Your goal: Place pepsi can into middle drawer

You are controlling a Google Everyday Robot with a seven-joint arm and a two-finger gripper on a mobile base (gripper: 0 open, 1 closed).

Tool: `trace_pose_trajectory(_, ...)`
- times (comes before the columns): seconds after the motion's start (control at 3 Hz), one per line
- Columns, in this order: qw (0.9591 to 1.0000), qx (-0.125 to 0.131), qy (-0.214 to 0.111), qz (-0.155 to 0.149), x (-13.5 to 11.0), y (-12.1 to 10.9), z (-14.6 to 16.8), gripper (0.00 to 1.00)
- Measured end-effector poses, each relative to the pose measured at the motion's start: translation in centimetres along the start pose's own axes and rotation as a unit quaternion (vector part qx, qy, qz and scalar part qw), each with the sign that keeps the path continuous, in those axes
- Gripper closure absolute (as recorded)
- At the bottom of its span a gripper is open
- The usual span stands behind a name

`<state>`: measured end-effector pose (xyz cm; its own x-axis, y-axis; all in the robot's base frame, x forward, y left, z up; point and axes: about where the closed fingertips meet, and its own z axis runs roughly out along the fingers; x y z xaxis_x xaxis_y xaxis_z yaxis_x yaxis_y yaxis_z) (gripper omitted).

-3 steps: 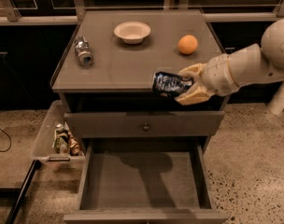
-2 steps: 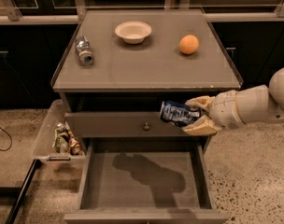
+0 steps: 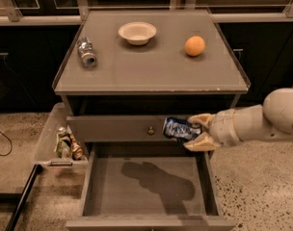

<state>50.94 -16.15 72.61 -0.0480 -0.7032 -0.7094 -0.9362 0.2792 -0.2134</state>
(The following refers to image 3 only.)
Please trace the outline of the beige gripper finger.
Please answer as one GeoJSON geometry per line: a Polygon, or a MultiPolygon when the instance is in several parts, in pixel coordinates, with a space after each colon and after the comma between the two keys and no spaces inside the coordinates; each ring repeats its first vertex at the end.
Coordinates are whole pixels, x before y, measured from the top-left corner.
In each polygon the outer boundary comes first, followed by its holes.
{"type": "Polygon", "coordinates": [[[208,133],[203,132],[192,141],[183,143],[183,146],[192,152],[213,151],[221,145],[216,142],[208,133]]]}
{"type": "Polygon", "coordinates": [[[199,114],[199,115],[192,115],[188,118],[188,121],[192,124],[199,124],[202,127],[208,129],[209,124],[214,118],[212,114],[199,114]]]}

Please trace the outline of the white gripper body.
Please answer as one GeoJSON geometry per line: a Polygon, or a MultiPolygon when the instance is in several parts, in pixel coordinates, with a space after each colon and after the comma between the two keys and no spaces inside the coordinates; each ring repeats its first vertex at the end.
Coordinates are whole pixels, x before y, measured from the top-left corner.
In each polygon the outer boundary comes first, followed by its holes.
{"type": "Polygon", "coordinates": [[[220,111],[210,121],[208,133],[220,146],[231,147],[241,143],[234,125],[234,114],[234,109],[220,111]]]}

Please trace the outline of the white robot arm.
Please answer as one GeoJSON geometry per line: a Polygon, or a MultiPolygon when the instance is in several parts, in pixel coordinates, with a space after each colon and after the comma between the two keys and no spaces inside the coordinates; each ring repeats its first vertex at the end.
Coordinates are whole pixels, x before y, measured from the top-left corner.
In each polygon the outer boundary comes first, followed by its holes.
{"type": "Polygon", "coordinates": [[[193,115],[202,133],[184,143],[190,151],[212,151],[243,141],[293,141],[293,86],[270,92],[262,105],[193,115]]]}

